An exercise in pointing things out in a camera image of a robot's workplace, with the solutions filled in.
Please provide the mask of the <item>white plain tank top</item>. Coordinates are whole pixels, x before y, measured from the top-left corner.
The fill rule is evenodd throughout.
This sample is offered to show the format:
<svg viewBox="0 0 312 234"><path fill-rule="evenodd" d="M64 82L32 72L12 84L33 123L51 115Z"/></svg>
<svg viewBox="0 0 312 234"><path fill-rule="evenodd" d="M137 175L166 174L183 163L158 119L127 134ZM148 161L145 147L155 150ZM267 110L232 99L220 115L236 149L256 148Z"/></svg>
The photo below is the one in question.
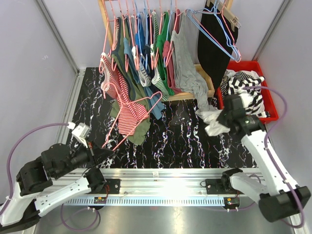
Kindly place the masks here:
<svg viewBox="0 0 312 234"><path fill-rule="evenodd" d="M205 131L208 136L215 137L219 134L229 133L230 128L222 125L218 122L217 118L219 117L221 110L214 111L199 111L195 112L205 124L208 126L205 127Z"/></svg>

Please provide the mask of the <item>black white wide-striped top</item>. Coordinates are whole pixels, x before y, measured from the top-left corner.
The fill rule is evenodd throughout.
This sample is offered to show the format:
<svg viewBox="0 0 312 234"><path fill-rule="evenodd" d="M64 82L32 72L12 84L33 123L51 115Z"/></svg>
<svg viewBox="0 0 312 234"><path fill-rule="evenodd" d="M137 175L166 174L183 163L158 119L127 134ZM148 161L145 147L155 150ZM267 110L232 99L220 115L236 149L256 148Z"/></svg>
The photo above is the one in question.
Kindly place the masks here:
<svg viewBox="0 0 312 234"><path fill-rule="evenodd" d="M246 114L256 115L259 118L269 117L270 114L265 111L263 96L260 87L265 80L263 76L253 77L238 71L229 81L228 94L248 93L253 99L245 108Z"/></svg>

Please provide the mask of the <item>purple black striped tank top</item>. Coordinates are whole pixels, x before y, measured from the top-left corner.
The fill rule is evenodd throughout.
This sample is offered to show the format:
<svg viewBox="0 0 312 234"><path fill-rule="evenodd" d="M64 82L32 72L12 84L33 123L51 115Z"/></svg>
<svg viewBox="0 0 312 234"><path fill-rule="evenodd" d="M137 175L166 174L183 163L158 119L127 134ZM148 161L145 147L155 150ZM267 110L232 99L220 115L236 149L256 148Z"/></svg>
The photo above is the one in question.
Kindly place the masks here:
<svg viewBox="0 0 312 234"><path fill-rule="evenodd" d="M226 72L222 78L221 84L220 84L220 91L222 97L228 95L228 89L229 89L229 81L231 77L233 77L235 72Z"/></svg>

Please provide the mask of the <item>grey tank top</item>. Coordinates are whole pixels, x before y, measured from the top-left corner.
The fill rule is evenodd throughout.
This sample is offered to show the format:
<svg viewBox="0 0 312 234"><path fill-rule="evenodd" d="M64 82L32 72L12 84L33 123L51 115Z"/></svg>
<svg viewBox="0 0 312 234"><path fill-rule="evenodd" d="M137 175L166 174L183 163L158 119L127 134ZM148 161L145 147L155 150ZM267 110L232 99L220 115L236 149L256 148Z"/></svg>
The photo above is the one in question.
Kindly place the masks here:
<svg viewBox="0 0 312 234"><path fill-rule="evenodd" d="M208 102L208 85L205 79L196 71L185 38L186 14L181 15L179 32L172 32L172 57L175 60L175 84L183 92L191 93L197 100L198 112L212 111L214 109Z"/></svg>

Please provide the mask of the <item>pink wire hanger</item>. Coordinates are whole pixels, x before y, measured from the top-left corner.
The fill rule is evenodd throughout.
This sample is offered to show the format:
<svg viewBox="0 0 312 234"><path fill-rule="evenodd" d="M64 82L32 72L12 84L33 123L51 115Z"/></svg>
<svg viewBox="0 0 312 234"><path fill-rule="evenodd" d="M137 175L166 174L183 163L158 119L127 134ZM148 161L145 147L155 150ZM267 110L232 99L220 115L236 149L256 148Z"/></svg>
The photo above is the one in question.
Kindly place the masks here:
<svg viewBox="0 0 312 234"><path fill-rule="evenodd" d="M225 36L219 26L216 18L213 15L203 15L200 21L203 26L215 37L221 45L228 51L232 52L230 48L226 46ZM239 28L236 26L232 27L232 32L234 33L235 45L238 39ZM223 53L215 44L213 44L202 32L199 31L198 43L197 43L197 56L200 63L228 63L231 58L229 58L225 53Z"/></svg>
<svg viewBox="0 0 312 234"><path fill-rule="evenodd" d="M101 148L105 148L105 146L109 142L109 137L114 126L118 122L118 130L121 135L124 135L123 139L112 149L115 151L130 135L135 133L136 128L141 124L142 121L147 119L150 116L151 109L146 111L143 105L139 104L139 101L150 99L150 97L144 97L135 101L125 101L124 98L121 97L117 87L112 82L102 83L101 89L103 91L103 96L106 98L108 87L113 87L115 93L117 95L117 102L119 104L119 112L113 122L113 125L106 135L105 142L101 146ZM162 93L157 91L155 94L160 94L160 98L158 101L162 99Z"/></svg>

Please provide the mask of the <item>light blue wire hanger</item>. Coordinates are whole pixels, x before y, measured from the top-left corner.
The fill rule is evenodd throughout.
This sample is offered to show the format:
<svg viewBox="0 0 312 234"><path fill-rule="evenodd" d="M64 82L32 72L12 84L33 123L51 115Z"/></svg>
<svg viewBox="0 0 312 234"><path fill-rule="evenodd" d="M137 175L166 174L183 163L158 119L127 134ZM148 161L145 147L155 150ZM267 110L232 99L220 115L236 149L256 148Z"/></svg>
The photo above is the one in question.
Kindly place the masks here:
<svg viewBox="0 0 312 234"><path fill-rule="evenodd" d="M228 51L221 45L221 43L213 37L213 35L203 26L203 24L194 16L194 14L201 13L203 15L213 15L215 18L215 8L213 7L212 10L207 10L207 8L202 8L200 10L193 10L193 9L186 9L186 16L191 20L191 22L202 32L213 44L215 44L223 53L229 56Z"/></svg>
<svg viewBox="0 0 312 234"><path fill-rule="evenodd" d="M241 53L237 46L235 45L234 33L232 32L231 21L229 21L230 26L227 25L226 18L224 16L224 9L226 8L226 3L228 1L224 0L216 0L214 3L214 14L220 23L220 26L224 32L226 46L232 50L232 52L228 52L229 57L235 62L241 61Z"/></svg>

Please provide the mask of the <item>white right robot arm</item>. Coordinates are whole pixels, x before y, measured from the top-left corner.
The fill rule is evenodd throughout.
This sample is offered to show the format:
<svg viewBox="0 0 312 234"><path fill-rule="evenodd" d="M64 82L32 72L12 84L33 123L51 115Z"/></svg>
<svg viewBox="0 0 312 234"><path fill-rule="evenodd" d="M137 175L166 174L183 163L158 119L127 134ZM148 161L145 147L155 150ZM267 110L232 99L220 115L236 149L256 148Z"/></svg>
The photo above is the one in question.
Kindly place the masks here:
<svg viewBox="0 0 312 234"><path fill-rule="evenodd" d="M227 194L237 190L248 196L258 204L268 222L299 214L311 198L311 192L307 186L299 186L283 166L259 118L246 114L247 101L245 93L226 96L217 120L240 138L256 161L265 184L234 168L223 172L221 189Z"/></svg>

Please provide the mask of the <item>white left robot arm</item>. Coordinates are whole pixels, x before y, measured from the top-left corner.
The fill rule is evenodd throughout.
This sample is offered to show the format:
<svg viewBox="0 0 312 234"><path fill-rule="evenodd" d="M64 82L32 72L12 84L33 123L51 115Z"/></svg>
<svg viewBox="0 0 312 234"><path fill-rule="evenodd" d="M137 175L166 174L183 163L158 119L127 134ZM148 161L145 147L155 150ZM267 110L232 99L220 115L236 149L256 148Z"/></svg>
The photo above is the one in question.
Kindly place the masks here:
<svg viewBox="0 0 312 234"><path fill-rule="evenodd" d="M9 234L26 230L72 198L101 193L105 188L105 179L98 165L113 153L110 149L91 147L72 151L60 143L43 151L18 172L13 193L2 206L0 232ZM84 164L88 164L90 169L77 180L60 189L52 189L54 182Z"/></svg>

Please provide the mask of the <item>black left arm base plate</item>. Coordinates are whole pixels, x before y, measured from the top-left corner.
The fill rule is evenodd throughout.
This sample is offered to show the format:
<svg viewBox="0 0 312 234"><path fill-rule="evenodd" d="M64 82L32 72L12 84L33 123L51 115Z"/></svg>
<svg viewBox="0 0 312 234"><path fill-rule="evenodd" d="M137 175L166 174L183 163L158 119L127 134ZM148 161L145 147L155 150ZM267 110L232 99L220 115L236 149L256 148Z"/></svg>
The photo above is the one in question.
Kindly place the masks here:
<svg viewBox="0 0 312 234"><path fill-rule="evenodd" d="M121 180L116 178L107 178L104 181L104 185L96 194L106 194L106 191L111 195L118 195L120 191Z"/></svg>

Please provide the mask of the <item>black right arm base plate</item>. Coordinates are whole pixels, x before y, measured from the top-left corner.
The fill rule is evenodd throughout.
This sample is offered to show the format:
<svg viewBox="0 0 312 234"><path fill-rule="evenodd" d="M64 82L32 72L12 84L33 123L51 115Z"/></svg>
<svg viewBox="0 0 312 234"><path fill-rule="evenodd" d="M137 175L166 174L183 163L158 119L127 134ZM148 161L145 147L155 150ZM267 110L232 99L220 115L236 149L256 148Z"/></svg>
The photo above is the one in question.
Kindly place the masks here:
<svg viewBox="0 0 312 234"><path fill-rule="evenodd" d="M205 180L206 193L208 195L235 195L236 190L226 189L222 184L221 179L206 179Z"/></svg>

